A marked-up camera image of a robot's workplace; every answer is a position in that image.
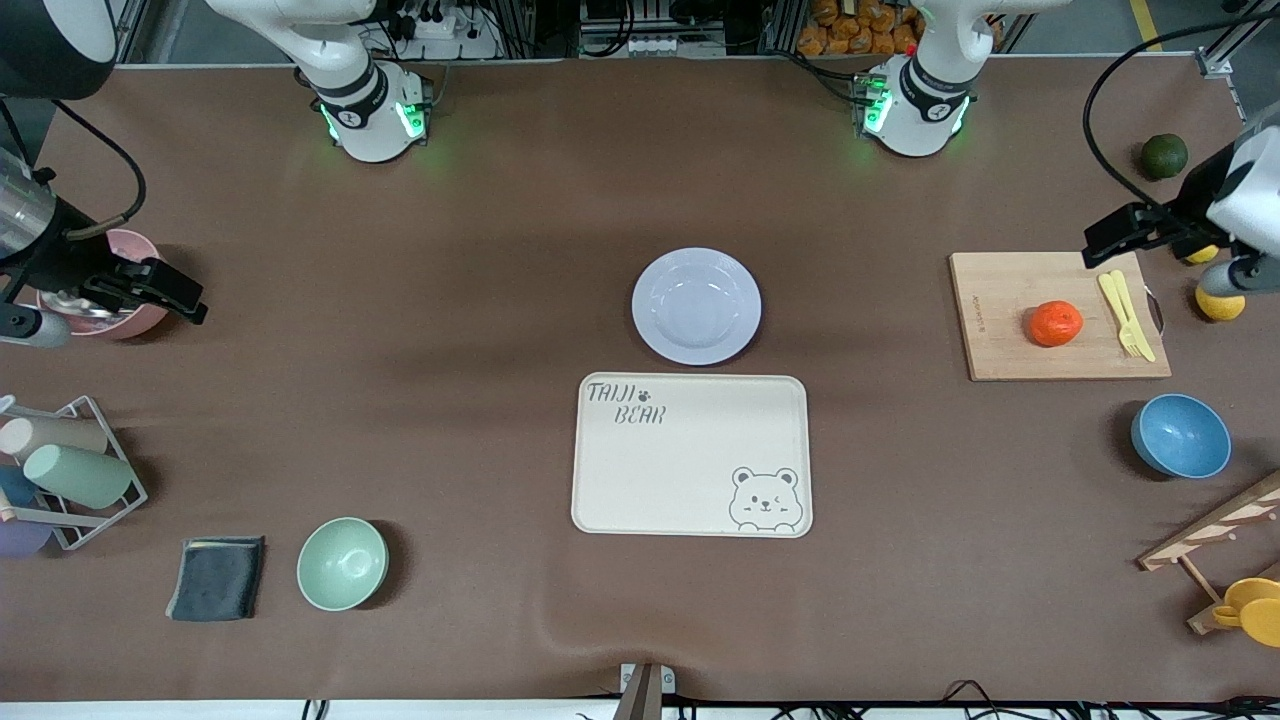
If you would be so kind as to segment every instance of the green cup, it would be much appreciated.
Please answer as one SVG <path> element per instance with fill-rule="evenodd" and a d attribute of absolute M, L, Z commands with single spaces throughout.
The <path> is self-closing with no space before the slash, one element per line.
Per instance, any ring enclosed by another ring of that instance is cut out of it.
<path fill-rule="evenodd" d="M 46 445 L 22 465 L 27 479 L 46 491 L 101 510 L 120 500 L 137 475 L 119 457 L 65 445 Z"/>

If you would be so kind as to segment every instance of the green lime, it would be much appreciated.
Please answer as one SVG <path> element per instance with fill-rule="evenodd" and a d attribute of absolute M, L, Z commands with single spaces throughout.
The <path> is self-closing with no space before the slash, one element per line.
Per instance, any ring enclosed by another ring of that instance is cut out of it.
<path fill-rule="evenodd" d="M 1157 135 L 1142 146 L 1142 170 L 1152 179 L 1176 177 L 1187 168 L 1187 143 L 1172 133 Z"/>

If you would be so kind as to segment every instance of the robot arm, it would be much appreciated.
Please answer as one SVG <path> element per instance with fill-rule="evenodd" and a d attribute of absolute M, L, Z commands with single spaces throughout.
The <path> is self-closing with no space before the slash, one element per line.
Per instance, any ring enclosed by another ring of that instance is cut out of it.
<path fill-rule="evenodd" d="M 104 4 L 0 3 L 0 96 L 87 97 L 106 82 L 114 60 L 115 29 Z M 118 146 L 113 150 L 123 155 Z M 141 205 L 141 174 L 138 200 L 105 223 L 56 196 L 49 187 L 52 178 L 51 170 L 32 170 L 24 159 L 0 151 L 0 274 L 6 275 L 0 287 L 0 341 L 52 347 L 70 334 L 61 315 L 17 304 L 24 287 L 88 301 L 109 313 L 151 304 L 204 322 L 198 283 L 157 259 L 120 258 L 108 242 L 106 231 Z"/>
<path fill-rule="evenodd" d="M 1178 197 L 1161 209 L 1130 202 L 1087 228 L 1084 237 L 1087 268 L 1130 250 L 1170 245 L 1185 258 L 1216 245 L 1233 258 L 1204 272 L 1204 292 L 1280 291 L 1280 102 L 1192 169 Z"/>
<path fill-rule="evenodd" d="M 320 96 L 329 135 L 365 163 L 426 140 L 431 88 L 394 63 L 378 63 L 348 23 L 376 0 L 209 0 L 210 8 L 284 51 Z"/>
<path fill-rule="evenodd" d="M 890 150 L 932 155 L 960 129 L 969 88 L 991 56 L 993 37 L 983 19 L 992 13 L 1036 13 L 1070 0 L 914 0 L 924 15 L 915 55 L 895 55 L 870 70 L 884 77 L 877 106 L 863 115 L 863 131 Z"/>

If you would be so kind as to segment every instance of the green bowl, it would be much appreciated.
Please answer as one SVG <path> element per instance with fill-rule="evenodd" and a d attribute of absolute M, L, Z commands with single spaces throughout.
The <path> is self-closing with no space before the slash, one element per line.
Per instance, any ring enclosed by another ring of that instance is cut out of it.
<path fill-rule="evenodd" d="M 298 555 L 298 589 L 320 610 L 351 610 L 387 577 L 387 541 L 360 518 L 329 520 Z"/>

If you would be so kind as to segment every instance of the blue cup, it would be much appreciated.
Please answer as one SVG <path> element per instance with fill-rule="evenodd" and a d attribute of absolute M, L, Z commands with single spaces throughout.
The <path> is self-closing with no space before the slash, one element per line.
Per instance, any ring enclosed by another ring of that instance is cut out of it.
<path fill-rule="evenodd" d="M 31 507 L 36 501 L 36 484 L 17 465 L 0 465 L 0 489 L 18 507 Z"/>

